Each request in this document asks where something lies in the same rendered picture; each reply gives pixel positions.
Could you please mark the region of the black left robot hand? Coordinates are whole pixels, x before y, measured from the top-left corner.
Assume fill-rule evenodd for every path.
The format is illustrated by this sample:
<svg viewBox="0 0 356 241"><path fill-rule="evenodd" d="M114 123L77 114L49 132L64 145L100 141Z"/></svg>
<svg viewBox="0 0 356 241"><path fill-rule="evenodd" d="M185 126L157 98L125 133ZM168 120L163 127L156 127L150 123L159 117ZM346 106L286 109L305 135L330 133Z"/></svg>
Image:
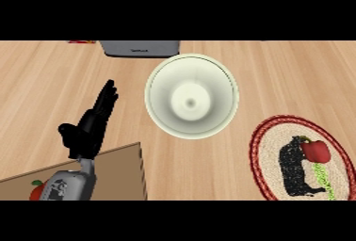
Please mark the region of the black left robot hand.
<svg viewBox="0 0 356 241"><path fill-rule="evenodd" d="M117 87L114 81L109 80L101 90L97 103L86 110L77 125L64 123L60 126L63 144L70 150L72 159L94 159L101 151L107 123L113 113L116 101L119 100Z"/></svg>

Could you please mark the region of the white bowl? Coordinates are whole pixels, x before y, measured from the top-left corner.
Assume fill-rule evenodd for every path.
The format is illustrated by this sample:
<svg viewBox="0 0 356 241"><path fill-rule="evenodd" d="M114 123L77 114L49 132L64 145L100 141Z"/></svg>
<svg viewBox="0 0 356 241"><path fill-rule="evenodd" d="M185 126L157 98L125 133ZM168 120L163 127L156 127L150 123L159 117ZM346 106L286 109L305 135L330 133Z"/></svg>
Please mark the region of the white bowl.
<svg viewBox="0 0 356 241"><path fill-rule="evenodd" d="M145 87L145 105L154 123L172 136L215 136L230 125L239 104L234 75L213 57L182 54L156 67Z"/></svg>

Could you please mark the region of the round red-rimmed woven placemat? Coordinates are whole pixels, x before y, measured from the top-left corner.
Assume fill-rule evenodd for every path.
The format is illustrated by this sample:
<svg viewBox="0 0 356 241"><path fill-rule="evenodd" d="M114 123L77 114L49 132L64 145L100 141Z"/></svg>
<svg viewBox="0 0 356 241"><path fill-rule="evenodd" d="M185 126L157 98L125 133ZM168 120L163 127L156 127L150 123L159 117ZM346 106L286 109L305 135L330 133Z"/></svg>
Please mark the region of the round red-rimmed woven placemat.
<svg viewBox="0 0 356 241"><path fill-rule="evenodd" d="M301 144L321 140L332 160L314 163ZM356 201L356 168L342 144L308 119L277 115L258 125L250 140L250 168L271 201Z"/></svg>

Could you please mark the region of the brown wooden box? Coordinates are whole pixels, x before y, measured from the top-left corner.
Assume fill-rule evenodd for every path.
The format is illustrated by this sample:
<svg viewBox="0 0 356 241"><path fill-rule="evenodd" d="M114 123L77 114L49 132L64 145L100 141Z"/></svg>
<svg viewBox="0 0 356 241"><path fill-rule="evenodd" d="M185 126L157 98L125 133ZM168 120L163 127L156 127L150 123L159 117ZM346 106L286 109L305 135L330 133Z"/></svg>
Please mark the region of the brown wooden box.
<svg viewBox="0 0 356 241"><path fill-rule="evenodd" d="M0 201L27 201L35 190L35 180L48 181L60 170L79 170L80 163L67 161L49 168L0 180ZM113 149L97 156L98 181L94 201L145 201L148 199L141 143Z"/></svg>

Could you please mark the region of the red vegetable with green stem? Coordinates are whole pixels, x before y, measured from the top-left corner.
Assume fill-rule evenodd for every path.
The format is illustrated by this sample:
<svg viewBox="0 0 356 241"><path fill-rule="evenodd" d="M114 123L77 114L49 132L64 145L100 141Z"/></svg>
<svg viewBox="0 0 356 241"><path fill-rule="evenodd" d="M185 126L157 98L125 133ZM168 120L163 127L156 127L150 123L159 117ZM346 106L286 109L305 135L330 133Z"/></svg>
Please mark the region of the red vegetable with green stem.
<svg viewBox="0 0 356 241"><path fill-rule="evenodd" d="M48 181L44 183L41 180L33 181L33 185L36 186L32 196L30 196L30 201L38 201L41 199L42 191L45 189L45 186L48 184Z"/></svg>

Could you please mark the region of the grey appliance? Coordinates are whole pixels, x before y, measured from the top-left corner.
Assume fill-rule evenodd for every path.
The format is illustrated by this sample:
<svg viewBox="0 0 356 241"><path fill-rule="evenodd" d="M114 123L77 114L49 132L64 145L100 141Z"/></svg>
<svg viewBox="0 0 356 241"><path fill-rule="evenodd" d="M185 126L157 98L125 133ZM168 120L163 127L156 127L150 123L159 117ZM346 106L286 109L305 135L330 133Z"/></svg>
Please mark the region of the grey appliance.
<svg viewBox="0 0 356 241"><path fill-rule="evenodd" d="M113 57L171 57L179 54L178 40L101 40Z"/></svg>

